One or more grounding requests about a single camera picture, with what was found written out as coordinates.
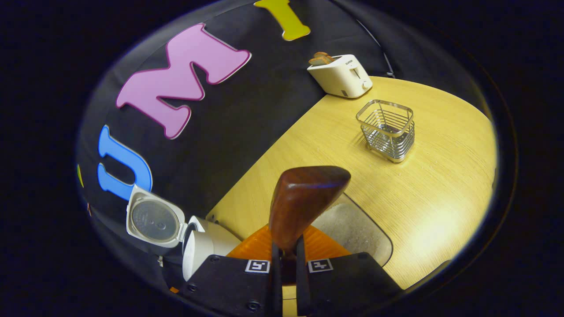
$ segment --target wooden table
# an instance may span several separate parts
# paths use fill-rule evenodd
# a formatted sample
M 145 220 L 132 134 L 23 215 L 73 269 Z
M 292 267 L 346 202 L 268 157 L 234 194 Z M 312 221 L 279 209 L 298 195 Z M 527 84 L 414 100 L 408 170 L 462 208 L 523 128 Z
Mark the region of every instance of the wooden table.
M 357 99 L 326 95 L 303 115 L 211 210 L 239 238 L 268 222 L 272 192 L 289 168 L 337 165 L 352 179 L 345 193 L 391 238 L 384 266 L 408 288 L 452 259 L 480 225 L 492 196 L 497 147 L 492 123 L 444 91 L 371 77 Z M 399 164 L 368 150 L 355 115 L 372 99 L 410 107 L 415 143 Z

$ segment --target metal wire basket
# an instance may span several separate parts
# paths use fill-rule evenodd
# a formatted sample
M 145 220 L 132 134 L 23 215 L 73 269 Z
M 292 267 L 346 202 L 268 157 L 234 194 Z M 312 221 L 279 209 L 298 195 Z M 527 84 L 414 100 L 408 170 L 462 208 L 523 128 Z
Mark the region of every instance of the metal wire basket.
M 368 145 L 394 163 L 403 161 L 415 141 L 413 110 L 384 100 L 369 101 L 357 114 Z

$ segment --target wooden handle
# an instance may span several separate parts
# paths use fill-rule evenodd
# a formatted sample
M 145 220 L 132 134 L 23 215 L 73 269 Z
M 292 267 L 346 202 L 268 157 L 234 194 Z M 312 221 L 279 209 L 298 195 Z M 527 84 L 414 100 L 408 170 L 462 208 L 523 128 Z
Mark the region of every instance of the wooden handle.
M 315 218 L 345 190 L 351 174 L 337 166 L 308 166 L 282 173 L 270 205 L 272 241 L 289 256 Z

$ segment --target white toaster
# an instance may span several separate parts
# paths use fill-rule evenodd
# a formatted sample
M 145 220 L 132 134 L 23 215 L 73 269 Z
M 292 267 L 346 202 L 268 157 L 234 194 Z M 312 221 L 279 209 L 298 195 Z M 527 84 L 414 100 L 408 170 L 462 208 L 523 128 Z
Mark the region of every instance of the white toaster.
M 323 90 L 346 98 L 362 96 L 372 87 L 372 81 L 354 55 L 332 56 L 335 61 L 327 65 L 309 66 L 307 71 Z

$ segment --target orange plastic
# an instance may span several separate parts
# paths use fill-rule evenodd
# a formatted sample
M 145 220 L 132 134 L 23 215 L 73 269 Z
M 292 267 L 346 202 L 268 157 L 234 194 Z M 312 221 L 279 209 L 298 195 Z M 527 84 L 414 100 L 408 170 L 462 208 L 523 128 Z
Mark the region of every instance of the orange plastic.
M 347 249 L 331 239 L 323 231 L 309 226 L 303 232 L 306 261 L 336 258 L 351 254 Z M 235 247 L 228 257 L 272 261 L 272 235 L 268 225 L 257 230 Z
M 268 230 L 268 225 L 243 240 L 227 256 L 239 259 L 272 261 L 272 235 Z

